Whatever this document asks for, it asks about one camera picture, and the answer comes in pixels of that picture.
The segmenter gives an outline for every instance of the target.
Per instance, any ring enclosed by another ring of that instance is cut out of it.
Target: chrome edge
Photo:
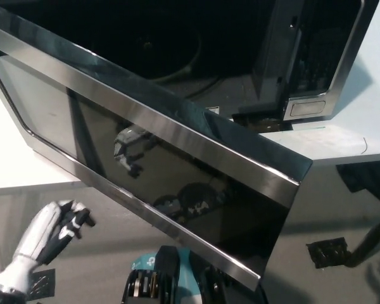
[[[69,87],[98,105],[130,120],[132,123],[151,131],[164,141],[185,151],[191,156],[219,168],[233,177],[289,208],[300,185],[282,172],[263,163],[247,158],[206,136],[191,130],[175,120],[147,107],[140,102],[90,78],[80,71],[29,46],[27,43],[0,29],[0,51],[23,64],[43,73],[54,81]],[[49,151],[30,144],[34,150],[51,159]],[[80,174],[71,172],[84,181]],[[93,186],[94,180],[84,181]]]

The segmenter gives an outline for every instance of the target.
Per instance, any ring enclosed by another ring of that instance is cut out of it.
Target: microwave
[[[341,6],[290,2],[0,0],[0,97],[33,150],[256,290],[312,161],[228,118],[313,94],[290,63],[310,9]],[[343,3],[335,75],[376,5]]]

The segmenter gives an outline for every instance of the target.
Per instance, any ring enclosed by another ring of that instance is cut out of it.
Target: black glass
[[[9,56],[0,81],[26,126],[261,273],[288,209]]]

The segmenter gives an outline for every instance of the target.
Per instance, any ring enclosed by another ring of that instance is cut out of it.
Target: robotic arm
[[[82,203],[53,201],[46,205],[24,232],[12,262],[0,273],[0,303],[25,303],[32,272],[51,263],[73,237],[80,239],[83,224],[93,227],[96,223]]]

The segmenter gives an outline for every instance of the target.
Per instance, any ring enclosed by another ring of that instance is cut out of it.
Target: white surface
[[[380,160],[380,3],[334,118],[293,127],[294,131],[264,136],[313,159],[314,164]]]
[[[26,186],[54,189],[81,185],[77,178],[27,146],[0,100],[0,194]]]

